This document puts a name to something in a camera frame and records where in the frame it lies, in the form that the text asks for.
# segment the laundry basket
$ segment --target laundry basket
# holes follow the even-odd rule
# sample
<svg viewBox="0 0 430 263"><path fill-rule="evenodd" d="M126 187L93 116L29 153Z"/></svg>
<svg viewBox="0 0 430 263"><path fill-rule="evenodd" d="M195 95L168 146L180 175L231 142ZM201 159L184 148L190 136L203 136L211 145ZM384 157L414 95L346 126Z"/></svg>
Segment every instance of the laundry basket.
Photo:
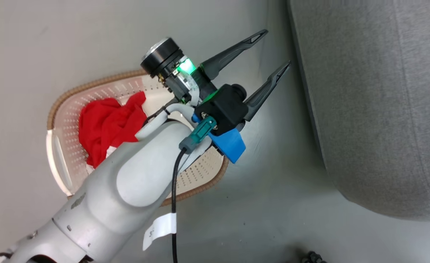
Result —
<svg viewBox="0 0 430 263"><path fill-rule="evenodd" d="M87 152L78 141L78 119L82 108L93 100L116 98L124 105L136 92L143 91L147 100L143 110L150 115L173 98L173 95L143 70L136 70L73 88L61 95L48 115L46 152L49 166L56 183L68 196L73 196L88 176ZM170 118L185 123L178 112ZM177 181L177 200L200 193L220 181L228 166L228 159L210 147L198 160L187 168ZM163 205L170 203L170 196Z"/></svg>

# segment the red garment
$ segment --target red garment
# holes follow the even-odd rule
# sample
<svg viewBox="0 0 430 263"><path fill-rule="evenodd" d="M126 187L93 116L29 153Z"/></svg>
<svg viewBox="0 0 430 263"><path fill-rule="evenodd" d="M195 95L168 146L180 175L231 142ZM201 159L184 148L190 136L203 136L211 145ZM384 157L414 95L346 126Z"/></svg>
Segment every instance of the red garment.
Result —
<svg viewBox="0 0 430 263"><path fill-rule="evenodd" d="M95 100L80 112L78 140L88 153L87 164L96 168L106 158L110 146L135 142L135 134L147 118L142 109L145 94L132 95L121 106L114 98Z"/></svg>

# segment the gray fabric upholstery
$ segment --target gray fabric upholstery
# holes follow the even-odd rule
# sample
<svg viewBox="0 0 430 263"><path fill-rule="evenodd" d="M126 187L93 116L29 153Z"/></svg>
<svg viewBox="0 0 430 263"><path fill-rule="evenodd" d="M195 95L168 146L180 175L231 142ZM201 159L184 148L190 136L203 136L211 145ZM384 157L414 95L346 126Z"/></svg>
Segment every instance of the gray fabric upholstery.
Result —
<svg viewBox="0 0 430 263"><path fill-rule="evenodd" d="M430 1L290 8L330 178L372 211L430 220Z"/></svg>

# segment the gray floor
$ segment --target gray floor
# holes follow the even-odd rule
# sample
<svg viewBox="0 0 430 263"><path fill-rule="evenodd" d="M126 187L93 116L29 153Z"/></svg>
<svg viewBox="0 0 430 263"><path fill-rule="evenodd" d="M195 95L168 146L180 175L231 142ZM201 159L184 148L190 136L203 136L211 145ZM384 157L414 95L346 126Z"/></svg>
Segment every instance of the gray floor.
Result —
<svg viewBox="0 0 430 263"><path fill-rule="evenodd" d="M216 82L238 83L248 93L294 60L283 1L159 2L0 1L0 251L65 202L44 146L49 107L65 90L135 69L167 35L200 63L267 28L265 40ZM302 248L329 263L430 262L430 222L367 211L329 183L296 67L242 135L248 151L222 181L178 205L180 262L295 263ZM143 253L142 236L113 262L171 262L170 238Z"/></svg>

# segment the woven rim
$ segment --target woven rim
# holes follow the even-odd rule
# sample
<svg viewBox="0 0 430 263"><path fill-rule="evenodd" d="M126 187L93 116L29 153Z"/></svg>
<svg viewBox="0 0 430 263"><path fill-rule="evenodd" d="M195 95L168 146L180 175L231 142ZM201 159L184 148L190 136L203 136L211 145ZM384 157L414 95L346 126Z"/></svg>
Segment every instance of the woven rim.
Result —
<svg viewBox="0 0 430 263"><path fill-rule="evenodd" d="M90 89L90 88L95 88L98 87L100 85L104 85L107 83L111 83L114 81L118 81L118 80L123 80L123 79L128 79L128 78L133 78L133 77L138 77L138 76L143 76L146 75L147 73L145 72L145 70L140 69L140 70L134 70L134 71L129 71L126 73L122 73L122 74L118 74L118 75L114 75L114 76L110 76L107 78L102 78L100 80L95 80L92 82L88 82L84 85L80 85L78 87L75 87L71 90L68 90L66 93L62 94L57 100L56 102L54 102L53 106L51 107L51 110L49 110L49 114L48 114L48 123L46 125L46 128L48 130L52 130L54 129L54 120L56 119L56 113L58 111L58 109L60 108L60 106L64 103L64 101L66 101L68 98L72 97L73 95L82 92L84 90ZM190 191L187 191L185 193L181 193L179 195L176 195L176 201L180 201L180 200L184 200L186 198L189 198L191 196L194 196L198 193L201 193L209 188L211 188L212 186L214 186L215 184L217 184L223 177L223 175L225 175L226 169L228 168L228 158L226 156L223 157L223 163L222 166L220 167L220 170L218 171L217 175L215 175L214 178L212 178L212 180L210 180L208 183L205 183L201 186L198 186ZM161 206L165 206L165 205L169 205L171 203L171 198L166 198L165 201L163 201Z"/></svg>

